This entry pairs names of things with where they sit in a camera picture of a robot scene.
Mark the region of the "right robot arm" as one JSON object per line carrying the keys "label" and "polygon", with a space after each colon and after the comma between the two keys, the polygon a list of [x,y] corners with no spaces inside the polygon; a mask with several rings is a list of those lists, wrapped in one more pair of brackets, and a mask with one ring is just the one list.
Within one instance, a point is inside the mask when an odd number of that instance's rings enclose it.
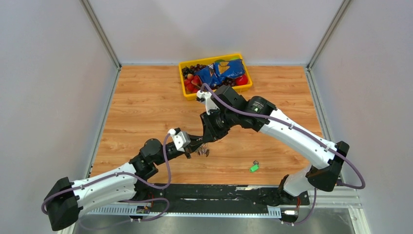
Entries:
{"label": "right robot arm", "polygon": [[347,143],[320,138],[265,98],[253,96],[246,100],[230,86],[222,86],[214,93],[200,90],[196,95],[197,101],[206,107],[201,115],[205,142],[222,139],[231,127],[240,125],[283,142],[309,161],[309,166],[282,179],[278,190],[280,201],[291,203],[314,188],[325,192],[334,189],[349,150]]}

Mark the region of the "large metal keyring with keys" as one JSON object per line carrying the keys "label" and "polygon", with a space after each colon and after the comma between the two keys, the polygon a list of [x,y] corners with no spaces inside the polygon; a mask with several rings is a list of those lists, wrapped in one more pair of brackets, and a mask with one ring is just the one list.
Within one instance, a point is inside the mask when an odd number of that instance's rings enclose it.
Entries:
{"label": "large metal keyring with keys", "polygon": [[210,153],[208,142],[205,141],[202,137],[196,138],[194,143],[194,152],[199,156],[208,157]]}

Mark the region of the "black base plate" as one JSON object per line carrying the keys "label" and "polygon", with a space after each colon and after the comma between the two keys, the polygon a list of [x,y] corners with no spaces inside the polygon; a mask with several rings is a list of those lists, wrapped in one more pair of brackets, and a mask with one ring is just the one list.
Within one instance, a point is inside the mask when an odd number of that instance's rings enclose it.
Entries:
{"label": "black base plate", "polygon": [[170,184],[166,189],[145,188],[132,198],[142,201],[153,198],[154,212],[188,214],[266,214],[269,206],[309,205],[307,192],[299,198],[285,198],[277,186]]}

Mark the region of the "dark grape bunch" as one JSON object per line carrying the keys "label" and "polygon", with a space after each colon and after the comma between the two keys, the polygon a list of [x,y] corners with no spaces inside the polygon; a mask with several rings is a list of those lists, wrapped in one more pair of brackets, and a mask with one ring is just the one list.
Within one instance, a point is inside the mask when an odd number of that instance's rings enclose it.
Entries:
{"label": "dark grape bunch", "polygon": [[196,65],[191,65],[191,66],[185,66],[181,69],[181,73],[184,77],[186,77],[188,74],[195,74],[196,72],[202,70],[205,68],[206,65],[204,64],[196,64]]}

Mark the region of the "yellow plastic bin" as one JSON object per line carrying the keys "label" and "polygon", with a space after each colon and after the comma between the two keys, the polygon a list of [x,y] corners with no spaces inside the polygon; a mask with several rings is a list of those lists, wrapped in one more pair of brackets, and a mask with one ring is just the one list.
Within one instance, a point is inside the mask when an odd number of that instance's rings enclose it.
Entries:
{"label": "yellow plastic bin", "polygon": [[229,85],[237,92],[247,91],[253,84],[241,54],[183,61],[178,68],[186,100],[195,100],[203,84],[213,90]]}

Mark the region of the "green tagged key bunch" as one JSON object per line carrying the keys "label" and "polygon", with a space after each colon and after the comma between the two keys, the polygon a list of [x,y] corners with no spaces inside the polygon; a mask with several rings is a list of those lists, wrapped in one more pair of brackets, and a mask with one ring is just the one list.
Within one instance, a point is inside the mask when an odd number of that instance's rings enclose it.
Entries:
{"label": "green tagged key bunch", "polygon": [[254,172],[256,172],[259,168],[260,168],[259,162],[256,161],[256,160],[254,160],[254,161],[253,161],[253,165],[249,168],[249,171],[250,171],[251,173],[254,173]]}

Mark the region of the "red strawberries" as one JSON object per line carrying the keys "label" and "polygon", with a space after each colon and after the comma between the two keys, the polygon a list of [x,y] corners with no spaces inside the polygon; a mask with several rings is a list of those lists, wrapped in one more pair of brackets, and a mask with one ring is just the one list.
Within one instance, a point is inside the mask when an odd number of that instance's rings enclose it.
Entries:
{"label": "red strawberries", "polygon": [[186,93],[196,93],[200,90],[201,86],[202,81],[198,75],[189,73],[184,77],[184,88]]}

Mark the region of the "blue snack bag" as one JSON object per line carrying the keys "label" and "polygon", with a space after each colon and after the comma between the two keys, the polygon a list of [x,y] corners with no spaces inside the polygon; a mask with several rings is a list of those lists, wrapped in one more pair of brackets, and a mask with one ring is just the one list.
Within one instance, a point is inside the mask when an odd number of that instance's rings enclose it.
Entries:
{"label": "blue snack bag", "polygon": [[242,59],[222,60],[212,63],[195,73],[210,88],[216,88],[223,84],[226,79],[234,80],[246,74]]}

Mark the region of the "red tomato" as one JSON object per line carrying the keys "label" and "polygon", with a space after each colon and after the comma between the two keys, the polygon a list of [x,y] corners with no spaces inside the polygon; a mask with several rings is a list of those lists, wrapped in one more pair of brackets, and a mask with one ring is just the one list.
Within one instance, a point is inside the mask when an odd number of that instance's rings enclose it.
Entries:
{"label": "red tomato", "polygon": [[248,84],[248,77],[247,75],[242,75],[235,79],[236,86],[242,86]]}

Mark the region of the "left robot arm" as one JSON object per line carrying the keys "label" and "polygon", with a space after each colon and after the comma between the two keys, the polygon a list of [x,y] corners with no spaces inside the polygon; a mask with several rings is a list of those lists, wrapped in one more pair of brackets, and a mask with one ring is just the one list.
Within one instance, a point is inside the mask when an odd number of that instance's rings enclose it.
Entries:
{"label": "left robot arm", "polygon": [[172,136],[172,142],[151,138],[134,158],[111,171],[75,181],[59,179],[46,195],[42,212],[48,216],[51,229],[60,231],[96,208],[132,198],[145,201],[148,179],[158,172],[157,166],[181,155],[190,158],[203,143],[201,136],[184,132]]}

